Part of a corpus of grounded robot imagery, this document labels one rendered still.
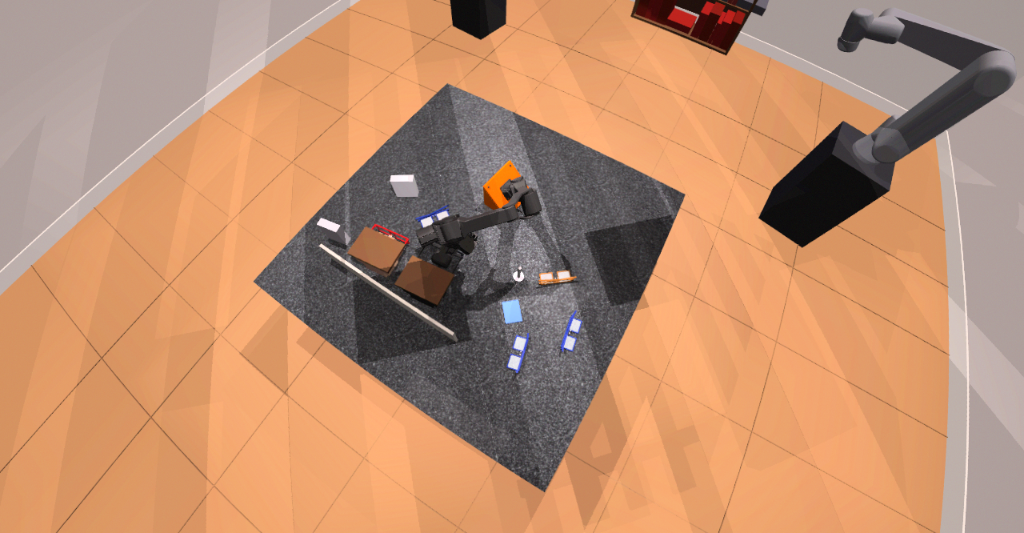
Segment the blue flat square plate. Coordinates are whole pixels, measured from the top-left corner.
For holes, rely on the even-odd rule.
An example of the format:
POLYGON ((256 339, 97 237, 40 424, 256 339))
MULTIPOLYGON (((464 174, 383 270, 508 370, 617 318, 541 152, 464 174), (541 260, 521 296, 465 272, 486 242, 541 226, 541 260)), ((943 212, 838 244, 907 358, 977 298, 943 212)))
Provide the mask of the blue flat square plate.
POLYGON ((522 311, 520 311, 518 300, 504 301, 502 303, 502 313, 504 313, 506 324, 522 321, 522 311))

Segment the red glasses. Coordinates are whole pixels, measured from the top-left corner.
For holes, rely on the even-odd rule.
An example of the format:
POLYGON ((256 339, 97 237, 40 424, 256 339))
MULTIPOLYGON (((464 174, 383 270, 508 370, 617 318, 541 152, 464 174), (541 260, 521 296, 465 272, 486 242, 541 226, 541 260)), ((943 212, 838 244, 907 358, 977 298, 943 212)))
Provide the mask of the red glasses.
MULTIPOLYGON (((385 227, 378 226, 378 224, 374 224, 373 229, 375 227, 377 227, 382 233, 385 233, 385 234, 388 234, 388 235, 391 235, 391 233, 394 233, 392 230, 388 230, 388 229, 385 229, 385 227)), ((394 235, 394 237, 397 238, 398 240, 403 241, 407 245, 410 245, 409 243, 409 239, 406 237, 406 235, 400 235, 398 233, 394 233, 392 235, 394 235)))

